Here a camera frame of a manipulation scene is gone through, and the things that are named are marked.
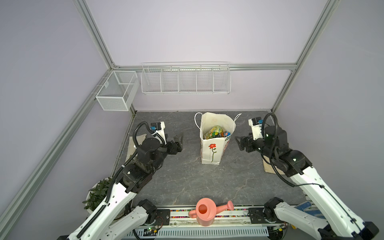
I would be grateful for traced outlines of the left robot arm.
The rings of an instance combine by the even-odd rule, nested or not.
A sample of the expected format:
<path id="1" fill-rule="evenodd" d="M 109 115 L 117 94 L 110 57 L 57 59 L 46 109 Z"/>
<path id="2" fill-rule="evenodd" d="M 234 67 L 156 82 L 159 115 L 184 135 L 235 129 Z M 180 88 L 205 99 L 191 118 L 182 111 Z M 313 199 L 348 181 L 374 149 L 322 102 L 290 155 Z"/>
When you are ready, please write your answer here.
<path id="1" fill-rule="evenodd" d="M 183 134 L 171 140 L 167 136 L 164 122 L 139 123 L 133 132 L 136 150 L 112 177 L 106 197 L 74 232 L 59 239 L 121 240 L 138 227 L 153 223 L 157 207 L 149 200 L 140 201 L 121 219 L 116 217 L 152 180 L 165 158 L 183 150 Z"/>

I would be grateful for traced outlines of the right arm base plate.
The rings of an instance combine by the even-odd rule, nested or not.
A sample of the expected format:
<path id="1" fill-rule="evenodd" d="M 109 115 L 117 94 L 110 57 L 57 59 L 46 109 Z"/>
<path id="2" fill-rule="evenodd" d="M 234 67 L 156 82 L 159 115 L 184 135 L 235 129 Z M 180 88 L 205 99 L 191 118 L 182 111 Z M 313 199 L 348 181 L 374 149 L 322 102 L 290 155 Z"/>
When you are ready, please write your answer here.
<path id="1" fill-rule="evenodd" d="M 251 220 L 251 224 L 283 224 L 284 222 L 273 219 L 268 220 L 264 213 L 264 208 L 248 208 L 247 216 Z"/>

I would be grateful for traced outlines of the green Fox's candy bag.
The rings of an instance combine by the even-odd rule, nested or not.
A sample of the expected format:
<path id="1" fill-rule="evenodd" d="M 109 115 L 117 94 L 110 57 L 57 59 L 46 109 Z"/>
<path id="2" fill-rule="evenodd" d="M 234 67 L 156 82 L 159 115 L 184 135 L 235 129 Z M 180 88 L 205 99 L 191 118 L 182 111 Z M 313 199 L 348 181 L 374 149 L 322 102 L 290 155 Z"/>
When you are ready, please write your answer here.
<path id="1" fill-rule="evenodd" d="M 214 138 L 222 138 L 224 136 L 224 130 L 221 126 L 214 126 L 203 135 L 204 140 L 210 140 Z"/>

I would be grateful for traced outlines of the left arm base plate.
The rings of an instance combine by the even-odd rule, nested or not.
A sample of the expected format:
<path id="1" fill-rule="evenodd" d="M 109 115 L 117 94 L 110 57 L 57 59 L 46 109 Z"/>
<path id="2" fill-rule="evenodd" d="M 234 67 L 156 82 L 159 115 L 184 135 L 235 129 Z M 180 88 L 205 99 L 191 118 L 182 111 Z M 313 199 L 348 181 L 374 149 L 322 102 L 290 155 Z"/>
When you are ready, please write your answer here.
<path id="1" fill-rule="evenodd" d="M 156 211 L 149 214 L 146 221 L 146 225 L 152 226 L 168 226 L 171 220 L 170 209 L 157 209 Z"/>

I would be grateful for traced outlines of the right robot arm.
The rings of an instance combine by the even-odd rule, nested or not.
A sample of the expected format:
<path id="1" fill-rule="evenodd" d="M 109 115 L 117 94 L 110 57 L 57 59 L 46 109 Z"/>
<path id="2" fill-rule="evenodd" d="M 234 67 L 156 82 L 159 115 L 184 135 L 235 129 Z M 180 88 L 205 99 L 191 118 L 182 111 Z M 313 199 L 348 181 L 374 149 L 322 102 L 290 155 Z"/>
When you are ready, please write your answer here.
<path id="1" fill-rule="evenodd" d="M 289 147 L 287 132 L 274 113 L 249 120 L 252 132 L 236 137 L 240 151 L 259 152 L 263 161 L 291 188 L 300 188 L 323 215 L 313 216 L 274 197 L 264 204 L 269 223 L 282 221 L 316 240 L 372 240 L 380 232 L 373 223 L 355 214 L 320 177 L 312 162 Z"/>

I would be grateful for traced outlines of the white paper gift bag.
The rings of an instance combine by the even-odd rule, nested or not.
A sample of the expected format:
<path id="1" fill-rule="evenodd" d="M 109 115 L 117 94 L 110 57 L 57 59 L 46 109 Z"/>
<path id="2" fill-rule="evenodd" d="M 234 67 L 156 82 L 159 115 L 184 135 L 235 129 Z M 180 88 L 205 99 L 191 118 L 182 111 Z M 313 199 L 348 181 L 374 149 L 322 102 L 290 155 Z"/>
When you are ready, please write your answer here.
<path id="1" fill-rule="evenodd" d="M 225 114 L 215 113 L 196 113 L 194 121 L 199 129 L 201 141 L 201 163 L 205 165 L 219 165 L 223 154 L 229 145 L 232 134 L 236 129 L 236 120 L 241 114 L 236 115 L 234 119 Z M 203 135 L 214 126 L 221 126 L 224 131 L 231 133 L 229 137 L 214 138 L 204 140 Z"/>

